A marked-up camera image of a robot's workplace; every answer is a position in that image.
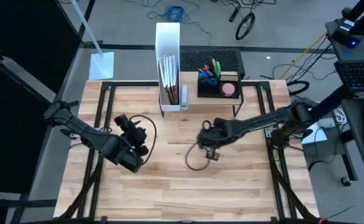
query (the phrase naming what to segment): concrete floor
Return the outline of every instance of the concrete floor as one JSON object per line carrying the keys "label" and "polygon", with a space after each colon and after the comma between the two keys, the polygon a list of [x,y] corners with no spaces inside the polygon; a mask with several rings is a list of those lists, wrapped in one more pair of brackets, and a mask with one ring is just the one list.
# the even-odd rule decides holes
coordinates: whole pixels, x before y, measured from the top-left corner
{"label": "concrete floor", "polygon": [[[78,4],[85,12],[89,0],[80,0]],[[203,29],[212,33],[212,46],[244,46],[244,47],[285,47],[306,48],[325,32],[324,23],[340,17],[340,11],[353,6],[355,0],[284,0],[277,5],[262,5],[254,10],[256,24],[248,36],[237,41],[234,33],[241,17],[234,23],[228,22],[233,11],[231,6],[210,1],[194,1],[200,9],[191,13],[191,21],[200,23]],[[145,8],[126,1],[97,0],[91,14],[89,24],[98,40],[105,44],[144,44],[154,45],[155,23],[146,14],[150,11],[163,12],[168,4],[180,5],[187,9],[194,6],[182,1],[162,1],[156,7]],[[73,25],[78,30],[81,22],[72,5],[62,5]],[[84,41],[90,41],[86,35]],[[182,25],[182,45],[207,45],[208,35],[195,25]],[[156,80],[156,67],[153,50],[105,50],[114,51],[114,79],[117,80]],[[65,88],[63,100],[80,100],[85,81],[88,79],[90,55],[92,49],[80,49],[70,70],[70,79]],[[291,63],[299,54],[242,52],[246,74],[252,80],[263,79],[260,75],[271,76],[275,65]],[[334,70],[333,60],[320,59],[312,68],[315,76],[320,78]],[[286,67],[275,70],[280,77]],[[301,94],[302,97],[314,101],[323,100],[342,83],[337,74],[330,75],[324,81],[316,81],[307,74],[304,80],[310,81],[310,88]],[[70,141],[58,130],[52,131],[49,144],[45,150],[42,163],[34,182],[30,198],[56,199],[62,179],[63,168],[67,158],[67,147]],[[326,217],[337,213],[351,205],[356,207],[333,218],[341,222],[364,223],[364,165],[354,142],[348,144],[359,181],[351,187],[344,187],[339,179],[346,175],[342,158],[337,156],[332,164],[316,164],[310,172],[312,185],[318,204],[320,216]],[[308,162],[313,158],[307,156]],[[53,215],[53,208],[28,208],[23,215],[23,222],[47,220]]]}

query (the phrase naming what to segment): wooden table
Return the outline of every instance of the wooden table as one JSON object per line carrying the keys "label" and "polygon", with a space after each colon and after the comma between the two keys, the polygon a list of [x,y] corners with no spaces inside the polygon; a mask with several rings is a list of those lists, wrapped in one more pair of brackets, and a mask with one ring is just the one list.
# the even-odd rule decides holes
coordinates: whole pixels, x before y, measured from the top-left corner
{"label": "wooden table", "polygon": [[[275,80],[269,83],[275,107],[290,104],[286,82]],[[101,82],[86,83],[78,114],[92,126],[100,89]],[[245,102],[237,119],[260,115],[255,88],[244,86],[243,92]],[[268,111],[266,97],[264,103]],[[109,220],[260,221],[277,216],[263,131],[248,133],[236,143],[219,149],[219,161],[211,162],[203,171],[189,170],[184,163],[185,153],[195,142],[202,122],[216,117],[230,119],[230,106],[189,105],[187,111],[168,112],[162,118],[157,86],[117,86],[110,125],[118,134],[121,131],[113,118],[120,114],[150,117],[157,126],[157,142],[149,162],[137,174],[105,160],[95,219],[107,216]],[[146,144],[150,147],[154,138],[152,124],[142,119],[139,126],[147,129]],[[301,147],[299,142],[292,143]],[[71,148],[55,217],[61,215],[79,193],[87,155],[85,146]],[[287,148],[285,156],[292,189],[310,212],[318,216],[304,153]],[[189,161],[191,166],[202,166],[206,162],[205,153],[193,149]],[[288,217],[286,196],[282,195]],[[87,196],[85,216],[89,211],[90,197],[91,193]]]}

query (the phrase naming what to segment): white file holder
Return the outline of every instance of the white file holder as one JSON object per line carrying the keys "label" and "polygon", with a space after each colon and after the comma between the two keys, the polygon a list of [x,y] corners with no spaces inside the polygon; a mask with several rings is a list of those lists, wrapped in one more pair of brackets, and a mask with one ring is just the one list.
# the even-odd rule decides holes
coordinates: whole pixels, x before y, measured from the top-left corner
{"label": "white file holder", "polygon": [[[177,97],[179,99],[178,105],[172,105],[168,99],[167,92],[161,78],[161,71],[159,68],[159,58],[175,55],[177,64]],[[180,96],[182,92],[182,85],[180,83],[180,24],[178,22],[158,22],[156,27],[156,62],[159,83],[159,101],[161,110],[166,111],[180,111]]]}

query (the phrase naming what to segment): cable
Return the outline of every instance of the cable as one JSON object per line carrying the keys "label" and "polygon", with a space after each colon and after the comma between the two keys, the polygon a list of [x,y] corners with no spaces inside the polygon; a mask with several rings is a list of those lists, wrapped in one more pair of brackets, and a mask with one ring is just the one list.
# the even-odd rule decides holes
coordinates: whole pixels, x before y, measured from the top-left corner
{"label": "cable", "polygon": [[329,75],[332,75],[332,74],[334,74],[334,73],[336,73],[337,71],[336,70],[334,70],[333,72],[330,72],[330,73],[328,73],[328,74],[326,74],[324,77],[322,77],[322,78],[316,78],[315,76],[314,76],[314,73],[312,74],[312,77],[313,77],[313,79],[314,80],[317,80],[317,81],[322,81],[322,80],[325,80]]}
{"label": "cable", "polygon": [[300,148],[298,148],[298,147],[294,147],[294,146],[292,146],[292,145],[288,145],[288,147],[290,147],[290,148],[293,148],[293,149],[297,149],[297,150],[300,150],[300,151],[303,151],[303,149],[300,149]]}
{"label": "cable", "polygon": [[329,49],[329,47],[331,46],[331,44],[329,44],[325,49],[324,49],[324,51],[320,54],[320,56],[318,56],[317,58],[316,58],[316,60],[314,60],[314,62],[311,64],[311,65],[309,65],[309,68],[307,68],[306,69],[306,71],[299,77],[299,78],[297,78],[295,81],[297,81],[297,80],[300,80],[306,73],[307,73],[307,71],[309,71],[312,67],[313,67],[313,65],[320,59],[320,57],[321,57],[321,55],[323,55],[326,51],[328,51],[328,49]]}
{"label": "cable", "polygon": [[[248,6],[244,7],[242,6],[237,0],[234,1],[227,1],[229,4],[236,3],[240,9],[250,9],[250,12],[241,20],[240,24],[238,25],[237,31],[236,31],[236,40],[244,39],[249,32],[251,32],[254,24],[255,24],[255,14],[253,12],[256,7],[260,6],[261,4],[277,4],[276,0],[273,0],[274,2],[264,2],[264,0],[250,0],[250,3],[245,3],[243,0],[241,0],[242,5]],[[246,30],[244,31],[243,35],[240,36],[240,30],[243,26],[247,26]]]}
{"label": "cable", "polygon": [[331,59],[334,59],[334,58],[336,58],[337,56],[334,56],[334,57],[331,57],[331,58],[325,58],[325,57],[323,57],[323,56],[321,56],[321,58],[322,59],[324,59],[324,60],[331,60]]}
{"label": "cable", "polygon": [[[275,69],[276,68],[278,68],[278,67],[281,67],[281,66],[290,66],[291,64],[279,64],[279,65],[276,65],[276,66],[274,66],[273,67],[273,71],[272,71],[272,77],[273,77],[273,79],[275,80],[276,79],[276,77],[274,76],[274,71],[275,71]],[[300,69],[303,69],[302,67],[300,67],[300,66],[298,66],[298,65],[293,65],[294,67],[296,67],[296,68],[300,68]]]}
{"label": "cable", "polygon": [[292,66],[294,66],[298,61],[300,61],[300,59],[302,59],[303,56],[305,56],[306,53],[308,53],[308,51],[315,45],[317,44],[323,37],[325,37],[325,35],[327,34],[327,31],[325,31],[319,38],[317,38],[317,40],[312,44],[310,45],[302,54],[301,56],[299,56],[295,61],[294,63],[291,64],[290,67],[287,68],[287,70],[281,75],[280,79],[284,78],[287,73],[289,72],[289,70],[292,68]]}
{"label": "cable", "polygon": [[337,215],[340,215],[340,214],[342,214],[343,212],[346,212],[347,210],[349,210],[349,209],[351,209],[351,208],[353,208],[353,207],[356,207],[356,205],[352,205],[352,206],[350,206],[350,207],[347,207],[346,209],[344,209],[344,210],[342,210],[342,211],[340,211],[340,212],[338,212],[338,213],[336,213],[336,214],[334,214],[334,215],[331,215],[331,216],[327,217],[327,219],[330,219],[330,218],[336,217]]}
{"label": "cable", "polygon": [[57,0],[59,3],[61,4],[72,4],[72,2],[63,2],[63,1],[60,1],[60,0]]}
{"label": "cable", "polygon": [[332,218],[332,217],[336,217],[337,215],[340,215],[340,214],[342,214],[343,212],[346,212],[347,210],[349,210],[349,209],[351,209],[351,208],[353,208],[353,207],[356,207],[356,205],[352,205],[352,206],[350,206],[350,207],[347,207],[346,209],[342,210],[341,212],[338,212],[338,213],[336,213],[336,214],[334,214],[334,215],[331,215],[331,216],[329,216],[329,217],[321,218],[321,219],[320,219],[320,221],[319,221],[319,224],[322,224],[323,222],[328,221],[328,219],[330,219],[330,218]]}
{"label": "cable", "polygon": [[288,78],[286,78],[287,82],[291,82],[295,76],[297,75],[301,75],[303,72],[309,71],[308,68],[304,68],[306,66],[306,63],[309,63],[314,57],[314,55],[318,54],[317,52],[320,50],[320,47],[323,45],[323,43],[325,42],[325,40],[327,39],[327,36],[324,37],[323,41],[319,44],[319,46],[317,46],[317,48],[314,50],[314,52],[312,54],[310,54],[305,60],[304,63],[301,65],[301,69],[299,69],[297,72],[291,74],[288,76]]}
{"label": "cable", "polygon": [[[247,25],[248,27],[244,31],[244,34],[242,36],[239,36],[241,28],[248,22],[250,23]],[[255,24],[255,14],[253,12],[248,13],[240,22],[238,25],[237,31],[236,31],[236,40],[242,40],[244,37],[246,37],[249,32],[251,32],[251,29],[254,27]]]}
{"label": "cable", "polygon": [[82,142],[80,142],[80,143],[75,143],[75,144],[72,144],[70,147],[68,147],[68,150],[70,150],[72,147],[74,147],[74,146],[77,146],[77,145],[81,145],[81,144],[83,144]]}
{"label": "cable", "polygon": [[152,123],[152,126],[154,127],[154,140],[152,142],[152,146],[151,146],[151,150],[149,152],[149,155],[147,156],[147,159],[146,161],[144,161],[141,165],[143,166],[144,164],[146,164],[146,162],[150,159],[151,157],[151,154],[152,154],[152,151],[154,149],[154,146],[156,145],[156,139],[157,139],[157,127],[156,127],[156,124],[154,124],[154,122],[152,121],[152,119],[148,118],[147,116],[144,116],[144,115],[133,115],[132,117],[130,117],[130,121],[132,120],[132,118],[137,118],[137,117],[142,117],[142,118],[146,118],[147,120],[149,120],[151,123]]}
{"label": "cable", "polygon": [[[100,128],[100,131],[110,133],[113,131],[113,129],[111,127],[102,127],[102,128]],[[70,150],[74,146],[81,145],[81,144],[83,144],[83,142],[72,144],[70,147],[68,147],[68,150]]]}
{"label": "cable", "polygon": [[[343,132],[343,129],[344,129],[344,127],[345,127],[345,125],[346,125],[347,123],[345,123],[343,126],[342,126],[342,129],[341,129],[341,132]],[[315,134],[314,134],[314,149],[316,150],[316,156],[317,156],[317,161],[314,161],[314,162],[312,162],[310,165],[309,165],[309,167],[307,168],[309,171],[313,168],[313,166],[314,165],[316,165],[316,164],[318,164],[318,163],[321,163],[321,162],[323,162],[323,163],[325,163],[325,164],[330,164],[330,163],[332,163],[332,161],[334,161],[334,159],[335,159],[335,157],[337,156],[337,152],[338,152],[338,150],[337,150],[337,147],[338,147],[338,141],[339,141],[339,139],[337,139],[337,141],[335,142],[335,154],[334,154],[334,156],[333,156],[333,158],[330,160],[330,161],[324,161],[324,160],[321,160],[320,158],[319,158],[319,152],[318,152],[318,150],[317,150],[317,145],[316,145],[316,135],[317,135],[317,132],[320,130],[320,129],[323,129],[323,128],[319,128],[316,132],[315,132]]]}
{"label": "cable", "polygon": [[203,167],[201,167],[201,168],[196,169],[196,168],[193,168],[192,166],[190,166],[190,164],[189,164],[189,160],[188,160],[188,157],[189,157],[190,152],[192,151],[192,149],[193,149],[193,148],[194,148],[194,146],[196,146],[196,145],[197,145],[197,142],[196,142],[196,143],[194,143],[194,144],[192,145],[192,147],[190,147],[190,149],[186,152],[186,155],[184,156],[184,163],[186,164],[186,166],[187,166],[189,169],[194,170],[194,171],[200,171],[200,170],[204,170],[205,168],[207,168],[207,167],[209,166],[210,159],[208,159],[208,160],[207,160],[207,163],[206,163]]}
{"label": "cable", "polygon": [[337,108],[334,110],[335,117],[338,121],[338,124],[346,124],[348,122],[345,112],[342,108]]}
{"label": "cable", "polygon": [[[158,5],[158,3],[161,1],[159,0],[156,4],[152,5],[152,6],[148,6],[148,0],[147,1],[147,4],[138,4],[134,1],[130,1],[130,0],[125,0],[127,2],[133,2],[135,4],[137,4],[138,6],[143,6],[143,7],[154,7],[156,5]],[[183,2],[186,2],[186,3],[189,3],[189,4],[193,4],[196,8],[193,9],[192,11],[190,12],[186,12],[185,9],[181,6],[167,6],[165,8],[165,13],[163,14],[159,14],[158,12],[155,12],[155,11],[151,11],[149,13],[147,13],[147,18],[148,19],[155,19],[155,18],[161,18],[167,22],[179,22],[181,24],[186,24],[186,25],[189,25],[189,24],[196,24],[198,25],[198,28],[200,28],[200,30],[205,33],[205,34],[208,34],[209,35],[209,38],[208,38],[208,46],[211,46],[211,38],[212,38],[212,33],[211,32],[208,32],[208,31],[205,31],[202,26],[200,25],[199,22],[188,22],[190,20],[190,17],[189,15],[191,13],[193,13],[194,11],[198,10],[200,8],[200,5],[194,3],[194,2],[190,2],[190,1],[186,1],[186,0],[182,0]]]}

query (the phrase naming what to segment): black cable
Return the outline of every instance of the black cable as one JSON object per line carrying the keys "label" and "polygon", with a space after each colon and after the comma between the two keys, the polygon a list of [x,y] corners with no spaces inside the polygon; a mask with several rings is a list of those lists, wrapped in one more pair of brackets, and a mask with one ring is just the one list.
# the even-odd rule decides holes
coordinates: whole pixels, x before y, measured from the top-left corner
{"label": "black cable", "polygon": [[[346,125],[347,123],[345,123],[343,126],[342,126],[342,129],[341,129],[341,132],[343,132],[343,128],[345,127],[345,125]],[[334,161],[334,159],[335,159],[335,157],[337,156],[337,153],[338,153],[338,149],[337,149],[337,147],[338,147],[338,141],[339,141],[339,139],[337,139],[337,141],[336,141],[336,143],[335,143],[335,154],[334,154],[334,156],[333,156],[333,158],[330,160],[330,161],[324,161],[324,160],[321,160],[320,158],[319,158],[319,152],[318,152],[318,150],[317,150],[317,145],[316,145],[316,136],[317,136],[317,132],[320,130],[320,129],[322,129],[322,128],[319,128],[316,132],[315,132],[315,134],[314,134],[314,149],[316,150],[316,156],[317,156],[317,161],[314,161],[314,162],[312,162],[310,165],[309,165],[309,167],[307,168],[309,171],[313,168],[313,166],[315,165],[315,164],[318,164],[318,163],[321,163],[321,162],[323,162],[323,163],[325,163],[325,164],[330,164],[330,163],[332,163],[332,161]]]}
{"label": "black cable", "polygon": [[150,150],[150,152],[149,152],[149,155],[147,156],[146,161],[144,161],[144,162],[141,164],[141,165],[143,166],[143,165],[144,165],[144,164],[146,164],[146,162],[150,159],[151,154],[152,154],[152,151],[153,151],[153,149],[154,149],[154,146],[156,145],[156,139],[157,139],[157,127],[156,127],[156,124],[154,124],[154,122],[152,121],[152,119],[150,119],[150,118],[148,118],[147,116],[144,116],[144,115],[140,115],[140,114],[138,114],[138,115],[133,115],[132,117],[130,117],[130,119],[129,119],[129,120],[131,120],[132,118],[137,118],[137,117],[146,118],[147,120],[149,120],[149,121],[152,123],[152,125],[153,125],[153,127],[154,127],[154,140],[153,140],[153,142],[152,142],[151,150]]}
{"label": "black cable", "polygon": [[313,53],[311,53],[305,60],[304,60],[304,63],[301,65],[301,68],[297,71],[297,72],[295,72],[295,73],[293,73],[293,74],[291,74],[291,75],[289,75],[287,78],[286,78],[286,80],[287,80],[287,82],[290,82],[290,81],[292,81],[294,78],[295,78],[295,76],[297,76],[297,75],[300,75],[300,74],[302,74],[301,72],[305,72],[305,71],[309,71],[309,69],[304,69],[304,67],[306,66],[306,63],[309,63],[314,57],[314,55],[316,55],[316,54],[318,54],[317,52],[320,50],[320,47],[324,44],[324,42],[325,42],[325,40],[327,40],[327,35],[324,37],[324,39],[323,39],[323,41],[319,44],[319,46],[317,46],[317,48],[314,50],[314,52]]}
{"label": "black cable", "polygon": [[196,143],[194,143],[194,144],[192,145],[192,147],[190,147],[190,149],[186,152],[186,155],[184,156],[184,163],[186,164],[186,166],[187,166],[189,169],[194,170],[194,171],[200,171],[200,170],[204,170],[205,168],[207,168],[207,167],[209,166],[210,159],[208,159],[208,160],[207,160],[207,163],[206,163],[203,167],[201,167],[201,168],[196,169],[196,168],[193,168],[192,166],[190,166],[190,164],[189,164],[189,160],[188,160],[188,157],[189,157],[190,152],[192,151],[192,149],[193,149],[193,148],[194,148],[194,146],[196,146],[196,145],[197,145],[197,142],[196,142]]}
{"label": "black cable", "polygon": [[[281,67],[281,66],[290,66],[291,64],[279,64],[279,65],[276,65],[276,66],[274,66],[273,67],[273,71],[272,71],[272,77],[273,77],[273,79],[275,80],[276,79],[276,77],[274,76],[274,71],[276,70],[276,68],[278,68],[278,67]],[[301,66],[298,66],[298,65],[293,65],[294,67],[296,67],[296,68],[299,68],[299,69],[303,69]]]}
{"label": "black cable", "polygon": [[326,51],[328,51],[328,49],[329,49],[329,47],[331,46],[331,44],[330,45],[328,45],[328,47],[326,47],[325,49],[324,49],[324,51],[316,58],[316,60],[311,64],[311,65],[309,65],[309,68],[307,68],[306,69],[306,71],[299,77],[299,78],[297,78],[297,79],[295,79],[295,81],[297,81],[297,80],[300,80],[306,73],[307,73],[307,71],[309,71],[312,67],[313,67],[313,65],[320,59],[320,57],[326,52]]}
{"label": "black cable", "polygon": [[70,1],[70,2],[63,2],[63,1],[60,1],[60,0],[57,0],[59,3],[61,3],[61,4],[72,4],[72,2]]}
{"label": "black cable", "polygon": [[74,146],[77,146],[77,145],[81,145],[81,144],[83,144],[82,142],[80,142],[80,143],[75,143],[75,144],[72,144],[70,147],[68,147],[68,150],[70,150],[72,147],[74,147]]}
{"label": "black cable", "polygon": [[346,209],[344,209],[344,210],[342,210],[342,211],[340,211],[340,212],[338,212],[338,213],[336,213],[336,214],[334,214],[334,215],[331,215],[331,216],[327,217],[327,219],[332,218],[332,217],[336,217],[337,215],[340,215],[340,214],[342,214],[343,212],[346,212],[347,210],[349,210],[349,209],[351,209],[351,208],[353,208],[353,207],[356,207],[356,205],[352,205],[351,207],[347,207]]}
{"label": "black cable", "polygon": [[[100,128],[100,131],[110,133],[113,131],[113,129],[111,127],[102,127],[102,128]],[[83,142],[72,144],[70,147],[68,147],[68,150],[70,150],[74,146],[81,145],[81,144],[83,144]]]}
{"label": "black cable", "polygon": [[292,146],[292,145],[288,145],[288,147],[290,147],[290,148],[293,148],[293,149],[297,149],[297,150],[300,150],[300,151],[303,151],[303,149],[300,149],[300,148],[298,148],[298,147],[295,147],[295,146]]}
{"label": "black cable", "polygon": [[336,58],[337,56],[334,56],[334,57],[331,57],[331,58],[325,58],[325,57],[323,57],[323,56],[321,56],[321,58],[322,59],[324,59],[324,60],[331,60],[331,59],[334,59],[334,58]]}
{"label": "black cable", "polygon": [[[239,36],[240,30],[243,27],[244,24],[246,24],[250,20],[250,23],[247,25],[248,27],[244,31],[244,34],[242,36]],[[242,40],[244,37],[246,37],[249,32],[251,32],[251,29],[254,27],[255,24],[255,14],[253,12],[248,13],[240,22],[238,25],[237,31],[236,31],[236,40]]]}
{"label": "black cable", "polygon": [[[276,0],[273,0],[274,2],[264,2],[264,0],[250,0],[250,3],[245,3],[243,0],[241,0],[242,5],[237,0],[226,0],[228,4],[225,4],[222,0],[222,3],[227,6],[229,4],[232,4],[233,7],[240,8],[241,9],[250,9],[250,12],[241,20],[240,24],[238,25],[237,31],[236,31],[236,40],[244,39],[249,32],[251,32],[254,24],[255,24],[255,14],[253,12],[256,7],[260,6],[261,4],[277,4]],[[243,35],[240,36],[240,30],[243,26],[247,26],[246,30],[244,31]]]}
{"label": "black cable", "polygon": [[330,72],[330,73],[328,73],[328,74],[326,74],[323,78],[316,78],[315,76],[314,76],[314,73],[312,74],[312,77],[313,77],[313,79],[314,80],[317,80],[317,81],[322,81],[322,80],[325,80],[329,75],[332,75],[332,74],[334,74],[334,73],[336,73],[337,71],[336,70],[334,70],[333,72]]}

